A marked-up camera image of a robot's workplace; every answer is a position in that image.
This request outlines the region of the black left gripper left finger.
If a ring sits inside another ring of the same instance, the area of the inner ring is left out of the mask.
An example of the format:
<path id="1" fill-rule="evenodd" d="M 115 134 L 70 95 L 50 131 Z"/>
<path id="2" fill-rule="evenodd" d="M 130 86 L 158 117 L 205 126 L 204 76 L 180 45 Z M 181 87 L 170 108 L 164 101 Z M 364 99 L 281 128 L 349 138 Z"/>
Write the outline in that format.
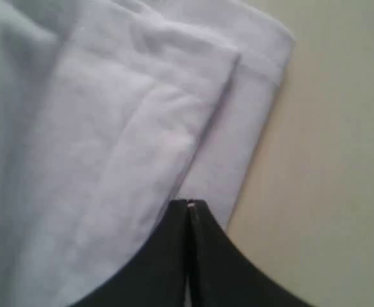
<path id="1" fill-rule="evenodd" d="M 74 306 L 184 306 L 188 202 L 173 200 L 146 243 Z"/>

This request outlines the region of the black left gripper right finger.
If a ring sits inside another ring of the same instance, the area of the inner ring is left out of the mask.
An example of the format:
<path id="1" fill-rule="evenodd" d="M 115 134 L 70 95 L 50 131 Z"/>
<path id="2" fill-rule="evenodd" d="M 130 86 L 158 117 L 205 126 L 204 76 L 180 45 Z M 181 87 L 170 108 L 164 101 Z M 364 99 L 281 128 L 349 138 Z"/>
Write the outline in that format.
<path id="1" fill-rule="evenodd" d="M 310 306 L 254 266 L 203 200 L 188 201 L 191 306 Z"/>

